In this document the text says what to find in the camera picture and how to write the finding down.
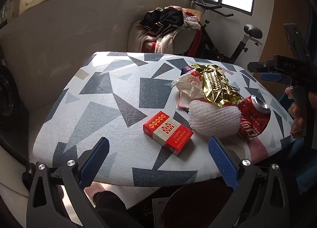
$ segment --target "small box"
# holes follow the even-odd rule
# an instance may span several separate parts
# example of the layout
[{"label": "small box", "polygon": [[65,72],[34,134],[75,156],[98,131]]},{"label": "small box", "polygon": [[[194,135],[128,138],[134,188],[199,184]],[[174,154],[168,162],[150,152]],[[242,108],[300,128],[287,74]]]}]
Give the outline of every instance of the small box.
[{"label": "small box", "polygon": [[159,144],[172,151],[174,155],[179,154],[194,134],[192,130],[162,111],[159,111],[143,124],[143,131]]},{"label": "small box", "polygon": [[189,71],[193,70],[194,68],[193,67],[190,67],[190,66],[184,66],[182,68],[182,72],[180,73],[180,75],[182,76],[183,74],[185,73],[188,73]]}]

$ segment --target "can lid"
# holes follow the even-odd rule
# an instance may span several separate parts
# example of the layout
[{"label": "can lid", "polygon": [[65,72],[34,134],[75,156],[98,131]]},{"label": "can lid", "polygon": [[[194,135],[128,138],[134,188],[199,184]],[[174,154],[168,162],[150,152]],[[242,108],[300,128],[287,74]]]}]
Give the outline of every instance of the can lid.
[{"label": "can lid", "polygon": [[255,95],[251,95],[251,100],[252,100],[254,107],[259,112],[264,113],[264,114],[271,113],[271,110],[270,110],[268,104],[265,103],[261,98],[255,96]]}]

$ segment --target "white plastic bag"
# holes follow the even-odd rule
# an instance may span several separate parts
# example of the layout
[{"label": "white plastic bag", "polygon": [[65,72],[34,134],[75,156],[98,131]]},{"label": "white plastic bag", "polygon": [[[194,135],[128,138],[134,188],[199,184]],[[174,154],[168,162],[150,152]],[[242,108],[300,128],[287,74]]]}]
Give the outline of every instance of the white plastic bag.
[{"label": "white plastic bag", "polygon": [[202,90],[201,75],[194,69],[183,74],[177,80],[173,81],[171,87],[176,86],[179,91],[188,94],[190,98],[205,97]]}]

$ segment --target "finger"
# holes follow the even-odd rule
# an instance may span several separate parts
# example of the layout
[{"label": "finger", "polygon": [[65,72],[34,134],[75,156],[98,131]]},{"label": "finger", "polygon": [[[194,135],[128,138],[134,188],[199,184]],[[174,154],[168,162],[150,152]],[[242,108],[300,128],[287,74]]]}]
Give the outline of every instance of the finger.
[{"label": "finger", "polygon": [[289,95],[289,90],[290,90],[290,88],[286,88],[286,89],[285,89],[286,95]]},{"label": "finger", "polygon": [[294,139],[304,139],[304,137],[303,137],[303,135],[302,135],[301,132],[297,132],[297,133],[292,133],[292,132],[290,132],[290,134],[292,135],[292,137],[293,137]]},{"label": "finger", "polygon": [[288,109],[288,112],[291,114],[291,116],[293,116],[293,118],[300,116],[299,107],[295,103],[292,103],[292,105]]},{"label": "finger", "polygon": [[300,132],[303,126],[304,126],[304,119],[302,117],[295,118],[291,128],[291,134]]},{"label": "finger", "polygon": [[317,95],[312,93],[312,92],[309,92],[308,98],[309,98],[309,101],[312,105],[312,108],[317,109]]}]

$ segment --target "table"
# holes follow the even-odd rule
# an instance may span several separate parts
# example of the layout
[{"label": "table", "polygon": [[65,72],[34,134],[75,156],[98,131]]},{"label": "table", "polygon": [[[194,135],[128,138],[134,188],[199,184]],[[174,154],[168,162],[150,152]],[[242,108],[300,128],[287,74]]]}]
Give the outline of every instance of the table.
[{"label": "table", "polygon": [[208,152],[208,138],[194,132],[178,155],[147,136],[142,125],[159,111],[188,126],[188,112],[176,108],[171,82],[181,68],[216,64],[240,94],[257,95],[272,111],[264,132],[246,139],[221,139],[227,148],[256,163],[286,147],[292,118],[273,96],[239,66],[170,54],[98,52],[91,56],[57,99],[34,144],[48,166],[76,160],[104,136],[110,151],[95,181],[126,186],[170,186],[220,176]]}]

